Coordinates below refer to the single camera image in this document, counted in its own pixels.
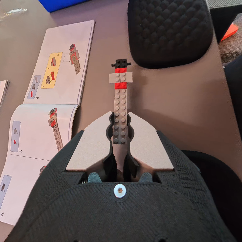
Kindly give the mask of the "black quilted chair seat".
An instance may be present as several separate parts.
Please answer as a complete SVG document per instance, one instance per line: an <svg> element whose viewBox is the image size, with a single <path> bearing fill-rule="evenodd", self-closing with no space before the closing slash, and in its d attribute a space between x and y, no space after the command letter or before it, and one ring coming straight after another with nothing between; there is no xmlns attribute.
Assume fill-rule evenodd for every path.
<svg viewBox="0 0 242 242"><path fill-rule="evenodd" d="M144 68L192 63L213 39L204 0L130 0L128 32L132 58Z"/></svg>

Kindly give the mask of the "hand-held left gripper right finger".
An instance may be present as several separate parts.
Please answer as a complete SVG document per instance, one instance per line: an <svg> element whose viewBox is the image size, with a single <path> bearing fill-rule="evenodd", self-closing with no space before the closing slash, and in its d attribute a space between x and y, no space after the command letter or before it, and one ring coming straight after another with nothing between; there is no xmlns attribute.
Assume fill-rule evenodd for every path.
<svg viewBox="0 0 242 242"><path fill-rule="evenodd" d="M128 153L123 167L124 178L140 178L145 172L172 171L170 158L156 129L132 112L128 113Z"/></svg>

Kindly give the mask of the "open lego instruction booklet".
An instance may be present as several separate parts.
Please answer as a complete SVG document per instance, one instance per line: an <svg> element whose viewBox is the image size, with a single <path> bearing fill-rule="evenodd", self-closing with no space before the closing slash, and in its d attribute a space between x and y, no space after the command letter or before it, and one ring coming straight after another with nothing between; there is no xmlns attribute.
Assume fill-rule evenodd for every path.
<svg viewBox="0 0 242 242"><path fill-rule="evenodd" d="M50 160L71 140L94 20L46 30L24 102L14 111L1 175L1 222L15 225Z"/></svg>

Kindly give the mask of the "clear empty plastic bag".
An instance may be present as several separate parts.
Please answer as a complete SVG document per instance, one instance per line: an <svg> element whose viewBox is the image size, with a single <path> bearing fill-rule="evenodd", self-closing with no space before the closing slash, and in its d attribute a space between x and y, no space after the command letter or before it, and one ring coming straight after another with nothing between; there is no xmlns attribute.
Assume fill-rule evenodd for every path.
<svg viewBox="0 0 242 242"><path fill-rule="evenodd" d="M10 17L10 16L16 16L19 14L23 14L27 11L27 8L18 8L18 9L13 9L9 10L7 12L1 13L0 14L0 20L2 21L5 17Z"/></svg>

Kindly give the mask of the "closed paper booklet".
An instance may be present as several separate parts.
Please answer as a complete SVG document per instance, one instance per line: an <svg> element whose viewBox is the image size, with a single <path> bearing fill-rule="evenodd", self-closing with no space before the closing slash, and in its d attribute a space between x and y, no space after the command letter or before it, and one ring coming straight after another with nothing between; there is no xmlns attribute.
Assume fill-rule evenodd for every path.
<svg viewBox="0 0 242 242"><path fill-rule="evenodd" d="M0 81L0 108L3 105L5 95L7 93L8 85L9 85L8 80Z"/></svg>

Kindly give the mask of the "grey red black lego build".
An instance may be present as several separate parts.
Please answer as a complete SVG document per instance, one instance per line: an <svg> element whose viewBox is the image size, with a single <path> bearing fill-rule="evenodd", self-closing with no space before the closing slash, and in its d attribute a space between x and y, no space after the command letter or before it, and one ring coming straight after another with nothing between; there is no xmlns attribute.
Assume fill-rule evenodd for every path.
<svg viewBox="0 0 242 242"><path fill-rule="evenodd" d="M127 84L133 82L133 73L127 72L131 65L127 59L117 59L112 67L115 73L109 74L109 83L114 84L114 124L113 144L126 144L127 142Z"/></svg>

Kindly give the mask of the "orange flat object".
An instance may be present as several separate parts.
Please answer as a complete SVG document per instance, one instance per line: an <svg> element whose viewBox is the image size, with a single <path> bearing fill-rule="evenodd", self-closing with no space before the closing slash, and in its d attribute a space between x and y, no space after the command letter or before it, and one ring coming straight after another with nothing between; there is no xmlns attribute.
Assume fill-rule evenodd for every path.
<svg viewBox="0 0 242 242"><path fill-rule="evenodd" d="M234 35L238 31L239 27L236 26L234 23L232 23L228 30L226 31L225 35L221 39L221 41L225 40L226 38L229 38L230 36Z"/></svg>

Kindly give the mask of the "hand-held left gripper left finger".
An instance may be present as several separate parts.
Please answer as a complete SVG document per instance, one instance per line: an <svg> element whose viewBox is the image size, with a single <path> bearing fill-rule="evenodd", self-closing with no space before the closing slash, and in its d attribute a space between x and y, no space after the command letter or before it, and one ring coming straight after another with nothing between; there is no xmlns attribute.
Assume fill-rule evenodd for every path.
<svg viewBox="0 0 242 242"><path fill-rule="evenodd" d="M67 171L98 173L102 181L116 179L116 159L113 154L113 116L108 112L84 130L66 167Z"/></svg>

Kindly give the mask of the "blue plastic bin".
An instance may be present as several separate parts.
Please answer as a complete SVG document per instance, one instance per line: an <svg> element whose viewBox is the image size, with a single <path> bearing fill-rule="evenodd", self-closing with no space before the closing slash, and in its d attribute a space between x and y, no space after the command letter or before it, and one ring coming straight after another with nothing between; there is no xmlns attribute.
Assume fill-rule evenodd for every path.
<svg viewBox="0 0 242 242"><path fill-rule="evenodd" d="M39 0L39 2L49 13L68 8L70 6L80 4L86 1L88 0Z"/></svg>

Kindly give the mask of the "grey mesh chair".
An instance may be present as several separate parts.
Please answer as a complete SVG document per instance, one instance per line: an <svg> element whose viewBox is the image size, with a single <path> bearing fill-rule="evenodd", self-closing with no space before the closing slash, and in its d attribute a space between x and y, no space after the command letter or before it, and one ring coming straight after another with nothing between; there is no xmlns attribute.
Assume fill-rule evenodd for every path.
<svg viewBox="0 0 242 242"><path fill-rule="evenodd" d="M241 0L207 0L210 9L241 8Z"/></svg>

